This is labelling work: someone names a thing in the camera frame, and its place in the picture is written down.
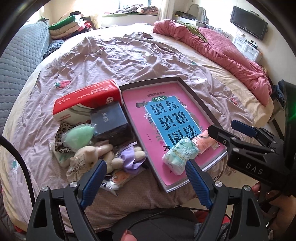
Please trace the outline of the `person's hand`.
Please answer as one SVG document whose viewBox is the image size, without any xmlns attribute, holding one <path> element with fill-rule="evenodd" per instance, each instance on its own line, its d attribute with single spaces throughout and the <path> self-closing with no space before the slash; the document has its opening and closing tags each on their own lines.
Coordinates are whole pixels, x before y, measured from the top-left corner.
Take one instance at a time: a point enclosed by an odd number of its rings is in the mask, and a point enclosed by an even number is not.
<svg viewBox="0 0 296 241">
<path fill-rule="evenodd" d="M 133 236 L 131 231 L 125 230 L 120 241 L 137 241 L 137 239 Z"/>
</svg>

